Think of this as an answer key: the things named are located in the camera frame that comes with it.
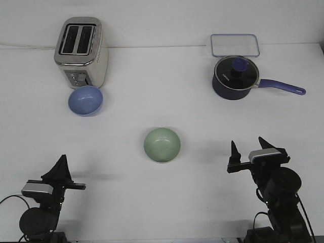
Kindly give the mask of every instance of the saucepan lid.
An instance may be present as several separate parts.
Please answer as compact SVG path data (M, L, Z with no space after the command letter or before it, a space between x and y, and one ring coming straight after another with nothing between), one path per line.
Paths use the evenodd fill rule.
M217 80L232 90L250 89L259 80L259 70L254 62L240 56L222 58L214 71Z

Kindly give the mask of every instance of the toaster slot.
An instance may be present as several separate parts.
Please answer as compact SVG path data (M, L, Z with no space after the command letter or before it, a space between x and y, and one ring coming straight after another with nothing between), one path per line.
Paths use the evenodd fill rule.
M67 35L64 42L63 53L72 53L75 45L75 39L77 36L79 27L69 26Z
M92 34L93 26L84 26L82 28L79 46L77 47L78 53L89 53L90 38Z
M68 25L61 47L61 55L88 55L95 33L95 25Z

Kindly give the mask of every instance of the black cable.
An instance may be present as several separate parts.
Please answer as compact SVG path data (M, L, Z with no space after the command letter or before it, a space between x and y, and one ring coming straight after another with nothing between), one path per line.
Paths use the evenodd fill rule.
M18 242L21 242L21 240L24 238L25 235L23 235L22 237L20 237L20 239L18 240Z
M2 199L2 200L0 201L0 204L2 204L5 200L7 200L7 199L9 199L9 198L11 198L11 197L17 197L17 198L20 198L21 200L23 200L23 201L26 203L28 209L30 209L30 206L29 206L28 202L27 202L23 197L21 197L20 195L10 195L10 196L7 196L7 197L5 197L4 199ZM20 237L20 239L18 240L18 242L21 242L21 240L22 240L23 238L25 238L25 235L23 235L22 237Z
M255 229L255 220L257 219L257 216L260 215L260 214L264 214L266 216L268 216L268 214L266 212L258 212L255 217L254 217L254 220L253 220L253 231Z
M259 188L257 188L256 194L257 194L258 199L259 199L261 202L265 203L263 197L260 195L260 189L259 189Z
M303 211L304 211L305 218L306 218L307 223L308 223L308 227L309 227L310 232L311 232L312 237L313 237L313 241L314 241L314 243L316 243L315 235L314 235L314 232L313 232L312 226L311 226L311 224L310 224L310 222L309 222L309 218L308 218L308 216L307 216L307 213L306 213L306 210L305 210L305 208L304 208L304 205L303 205L302 201L300 200L300 197L299 197L298 193L296 193L296 196L297 196L297 199L298 199L298 201L299 201L299 203L300 203L300 206L302 207L302 209L303 209Z
M0 204L2 204L5 200L7 200L7 199L9 199L9 198L11 198L11 197L18 197L18 198L20 198L21 200L23 200L23 201L26 203L28 209L30 209L30 206L29 206L28 202L27 202L23 197L21 197L21 196L19 196L19 195L10 195L10 196L7 196L7 197L5 197L4 199L2 199L2 200L0 201Z
M26 242L29 242L29 240L27 239L27 236L25 234L23 235L23 237L24 237Z

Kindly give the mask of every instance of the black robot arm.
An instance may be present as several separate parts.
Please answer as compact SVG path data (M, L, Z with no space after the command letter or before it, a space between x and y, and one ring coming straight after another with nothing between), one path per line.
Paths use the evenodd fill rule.
M231 143L228 173L250 170L257 184L257 196L268 207L272 228L248 230L245 243L266 242L312 242L306 223L300 214L297 191L301 187L300 177L291 169L281 167L290 157L283 148L276 148L259 137L262 149L252 151L249 162L241 163L241 154L235 143Z
M62 155L54 167L41 178L41 181L28 180L21 191L24 196L32 197L39 203L39 208L28 209L21 216L19 227L29 241L53 242L51 238L58 224L65 190L84 190L86 185L72 181L66 155ZM58 235L65 238L63 232L55 237Z

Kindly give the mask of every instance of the blue bowl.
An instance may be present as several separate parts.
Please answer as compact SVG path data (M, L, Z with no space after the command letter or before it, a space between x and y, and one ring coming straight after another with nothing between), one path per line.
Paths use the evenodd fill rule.
M71 111L80 116L92 116L102 106L102 93L95 86L82 86L72 92L69 97Z

